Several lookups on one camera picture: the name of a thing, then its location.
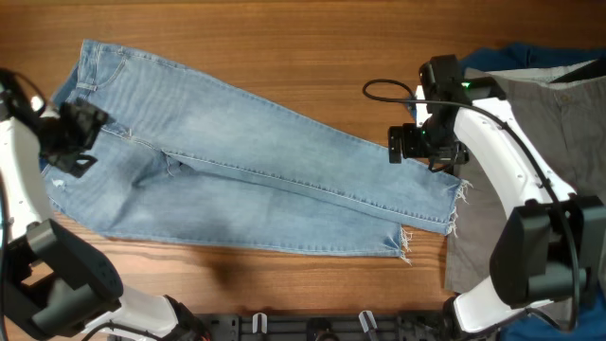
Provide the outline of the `light blue denim jeans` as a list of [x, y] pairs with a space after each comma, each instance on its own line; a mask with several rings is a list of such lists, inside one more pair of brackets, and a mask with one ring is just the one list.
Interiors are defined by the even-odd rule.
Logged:
[[448, 234], [466, 184], [204, 72], [87, 40], [56, 103], [108, 116], [81, 177], [45, 165], [51, 204], [119, 239], [339, 257], [403, 256]]

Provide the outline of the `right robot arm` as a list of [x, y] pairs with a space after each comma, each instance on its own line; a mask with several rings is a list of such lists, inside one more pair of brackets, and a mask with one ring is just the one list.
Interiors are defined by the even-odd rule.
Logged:
[[598, 292], [605, 206], [581, 196], [544, 161], [517, 123], [507, 96], [490, 77], [467, 80], [453, 55], [419, 70], [420, 89], [404, 100], [415, 120], [388, 131], [389, 160], [424, 158], [432, 172], [475, 158], [505, 211], [490, 255], [490, 273], [448, 299], [441, 314], [446, 340], [471, 340], [569, 300], [565, 331]]

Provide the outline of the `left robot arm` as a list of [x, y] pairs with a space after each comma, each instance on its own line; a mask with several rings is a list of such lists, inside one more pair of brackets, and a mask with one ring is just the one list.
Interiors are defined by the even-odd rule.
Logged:
[[108, 116], [79, 99], [34, 107], [27, 78], [1, 71], [1, 320], [36, 340], [105, 333], [112, 340], [208, 340], [170, 296], [123, 285], [109, 259], [53, 217], [40, 160], [82, 177]]

